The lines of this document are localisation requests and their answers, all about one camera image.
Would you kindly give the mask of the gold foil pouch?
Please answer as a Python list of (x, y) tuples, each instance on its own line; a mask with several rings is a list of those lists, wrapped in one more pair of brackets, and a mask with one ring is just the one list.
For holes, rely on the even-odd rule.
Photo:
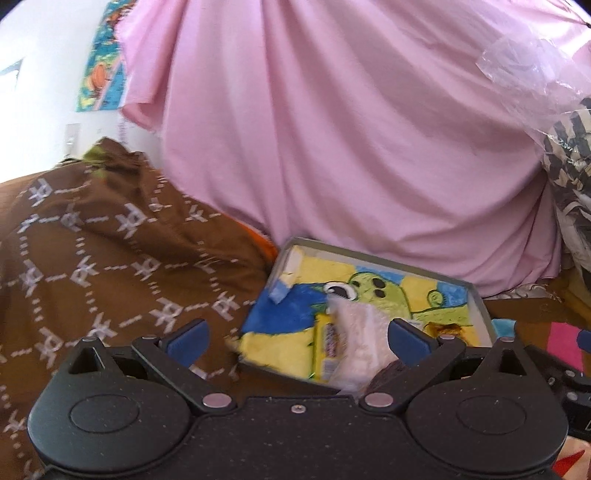
[(480, 340), (474, 326), (462, 326), (458, 324), (427, 323), (424, 332), (433, 338), (445, 335), (460, 338), (468, 346), (479, 346)]

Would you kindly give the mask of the white translucent snack bag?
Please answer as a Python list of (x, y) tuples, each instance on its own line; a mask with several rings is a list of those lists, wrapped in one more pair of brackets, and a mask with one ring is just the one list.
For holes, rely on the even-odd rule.
[(329, 313), (339, 335), (339, 366), (332, 388), (359, 396), (377, 372), (399, 360), (389, 345), (392, 319), (368, 303), (329, 295)]

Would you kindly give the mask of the yellow snack bar packet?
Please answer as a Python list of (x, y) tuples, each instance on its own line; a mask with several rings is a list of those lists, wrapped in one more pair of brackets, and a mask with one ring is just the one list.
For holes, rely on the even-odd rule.
[(317, 382), (328, 383), (339, 366), (339, 335), (331, 316), (315, 315), (312, 374)]

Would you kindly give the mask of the dark dried fish packet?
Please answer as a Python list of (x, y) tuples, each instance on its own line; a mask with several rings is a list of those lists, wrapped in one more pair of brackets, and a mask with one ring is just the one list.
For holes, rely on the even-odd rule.
[(394, 380), (406, 370), (407, 366), (400, 360), (390, 363), (387, 367), (377, 372), (375, 377), (370, 380), (370, 383), (365, 390), (365, 395), (370, 395), (372, 393), (386, 393), (393, 397)]

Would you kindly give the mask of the grey tray with frog drawing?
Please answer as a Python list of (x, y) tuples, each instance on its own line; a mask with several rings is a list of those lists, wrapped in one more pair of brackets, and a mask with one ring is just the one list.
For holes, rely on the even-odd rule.
[(418, 364), (443, 335), (473, 347), (494, 343), (490, 316), (472, 284), (294, 238), (226, 344), (242, 365), (359, 392), (394, 361)]

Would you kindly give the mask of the pink draped sheet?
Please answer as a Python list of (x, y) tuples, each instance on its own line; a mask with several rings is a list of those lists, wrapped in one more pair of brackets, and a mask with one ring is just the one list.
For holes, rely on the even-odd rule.
[(571, 1), (139, 1), (123, 115), (177, 189), (263, 231), (473, 283), (559, 273), (534, 141), (477, 65), (505, 36), (590, 61)]

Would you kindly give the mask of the plastic bag of clothes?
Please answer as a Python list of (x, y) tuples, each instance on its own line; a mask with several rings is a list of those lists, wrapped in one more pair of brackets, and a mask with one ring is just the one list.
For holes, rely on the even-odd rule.
[(504, 36), (477, 61), (541, 149), (564, 244), (590, 274), (590, 76), (547, 40)]

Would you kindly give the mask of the white wall socket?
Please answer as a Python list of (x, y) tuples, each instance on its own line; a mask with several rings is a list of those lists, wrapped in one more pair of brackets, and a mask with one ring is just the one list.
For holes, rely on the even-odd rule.
[(75, 155), (81, 125), (71, 123), (65, 126), (63, 157), (71, 158)]

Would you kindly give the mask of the colourful wall poster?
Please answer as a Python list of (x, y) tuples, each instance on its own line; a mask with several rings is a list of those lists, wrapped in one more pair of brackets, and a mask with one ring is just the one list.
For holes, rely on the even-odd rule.
[(119, 108), (125, 73), (115, 30), (135, 4), (135, 1), (128, 0), (107, 3), (84, 69), (77, 97), (77, 112), (112, 111)]

